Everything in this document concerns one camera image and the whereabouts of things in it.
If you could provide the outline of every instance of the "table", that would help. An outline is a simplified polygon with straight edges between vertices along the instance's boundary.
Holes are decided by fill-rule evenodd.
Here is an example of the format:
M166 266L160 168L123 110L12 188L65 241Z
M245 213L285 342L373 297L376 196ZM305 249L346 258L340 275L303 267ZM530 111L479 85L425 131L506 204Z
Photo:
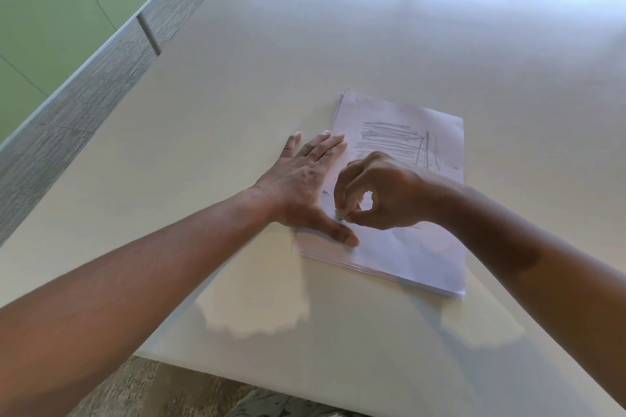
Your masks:
M347 88L465 119L466 181L626 270L625 0L206 0L0 250L0 303L252 184ZM273 224L138 354L374 416L624 412L468 256L464 301Z

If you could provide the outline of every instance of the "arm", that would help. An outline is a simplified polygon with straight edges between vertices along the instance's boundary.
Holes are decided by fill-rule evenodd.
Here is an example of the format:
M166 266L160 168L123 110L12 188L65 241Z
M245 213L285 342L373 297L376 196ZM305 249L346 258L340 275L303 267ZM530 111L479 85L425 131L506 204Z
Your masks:
M0 309L0 414L65 415L200 283L272 221L355 244L318 205L345 150L325 132L233 197L95 259Z
M357 199L372 191L371 210ZM626 276L471 187L416 172L376 152L340 174L336 207L350 223L388 229L419 221L454 234L524 309L626 406Z

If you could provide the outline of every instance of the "gray carpet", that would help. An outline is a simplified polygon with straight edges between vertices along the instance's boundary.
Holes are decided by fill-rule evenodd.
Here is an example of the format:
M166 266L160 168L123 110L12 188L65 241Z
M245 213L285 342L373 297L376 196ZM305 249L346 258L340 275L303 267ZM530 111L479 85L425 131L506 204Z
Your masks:
M203 0L155 0L145 10L162 47ZM155 59L134 21L0 152L0 244L15 231ZM72 417L219 417L251 386L131 358Z

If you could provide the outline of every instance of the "white paper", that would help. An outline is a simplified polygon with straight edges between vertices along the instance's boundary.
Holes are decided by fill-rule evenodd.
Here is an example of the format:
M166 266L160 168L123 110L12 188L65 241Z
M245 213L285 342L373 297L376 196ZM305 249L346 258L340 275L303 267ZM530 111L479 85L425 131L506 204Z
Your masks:
M374 151L386 152L412 168L463 182L463 120L420 108L375 100L347 91L339 104L333 134L344 132L346 152L327 176L321 204L335 217L333 191L337 176L350 160ZM366 198L364 209L371 207ZM466 249L452 234L433 223L378 231L348 224L359 238L356 248L308 229L299 230L293 248L301 255L349 267L402 284L447 295L465 294Z

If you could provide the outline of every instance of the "patterned fabric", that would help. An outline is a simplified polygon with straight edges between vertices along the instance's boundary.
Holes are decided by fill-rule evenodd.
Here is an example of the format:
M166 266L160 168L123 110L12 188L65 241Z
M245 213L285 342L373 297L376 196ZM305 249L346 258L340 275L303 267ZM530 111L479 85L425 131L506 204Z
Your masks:
M364 417L298 397L256 389L241 399L228 417Z

